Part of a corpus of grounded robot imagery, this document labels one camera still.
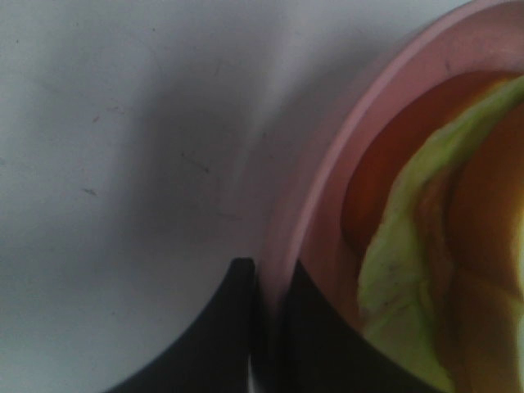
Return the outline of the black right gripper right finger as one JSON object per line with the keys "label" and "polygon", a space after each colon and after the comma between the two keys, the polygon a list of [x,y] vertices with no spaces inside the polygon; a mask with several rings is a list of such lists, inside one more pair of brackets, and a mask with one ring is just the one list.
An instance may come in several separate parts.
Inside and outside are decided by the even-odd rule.
{"label": "black right gripper right finger", "polygon": [[257,392],[432,392],[373,349],[329,305],[297,265],[276,318],[261,285],[251,314],[251,372]]}

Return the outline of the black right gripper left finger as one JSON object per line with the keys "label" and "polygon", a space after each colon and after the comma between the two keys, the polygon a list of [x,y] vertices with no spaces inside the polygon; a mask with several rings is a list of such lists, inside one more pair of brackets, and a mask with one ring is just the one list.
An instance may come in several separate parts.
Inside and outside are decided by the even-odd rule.
{"label": "black right gripper left finger", "polygon": [[191,326],[112,392],[247,392],[255,263],[231,261]]}

